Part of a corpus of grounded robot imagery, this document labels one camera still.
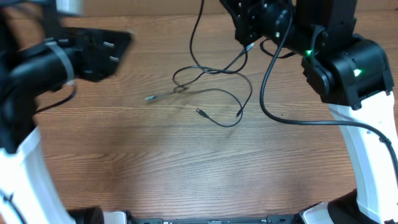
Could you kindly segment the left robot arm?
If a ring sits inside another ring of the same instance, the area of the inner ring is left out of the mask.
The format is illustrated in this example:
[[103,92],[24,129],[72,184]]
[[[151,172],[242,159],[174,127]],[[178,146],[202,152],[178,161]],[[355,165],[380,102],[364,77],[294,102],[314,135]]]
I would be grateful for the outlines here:
[[6,223],[134,223],[127,210],[67,210],[42,152],[36,99],[75,80],[100,82],[116,73],[133,41],[130,32],[65,27],[62,16],[81,11],[80,1],[37,1],[35,20],[44,32],[22,49],[1,17],[1,216]]

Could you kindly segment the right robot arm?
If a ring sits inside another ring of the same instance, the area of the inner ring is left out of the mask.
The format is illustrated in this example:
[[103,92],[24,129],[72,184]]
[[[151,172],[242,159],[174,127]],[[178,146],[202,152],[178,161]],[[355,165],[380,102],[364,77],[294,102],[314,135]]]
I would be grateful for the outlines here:
[[355,1],[223,1],[247,45],[261,37],[302,56],[307,83],[345,140],[356,188],[269,223],[396,223],[394,81],[384,49],[354,33]]

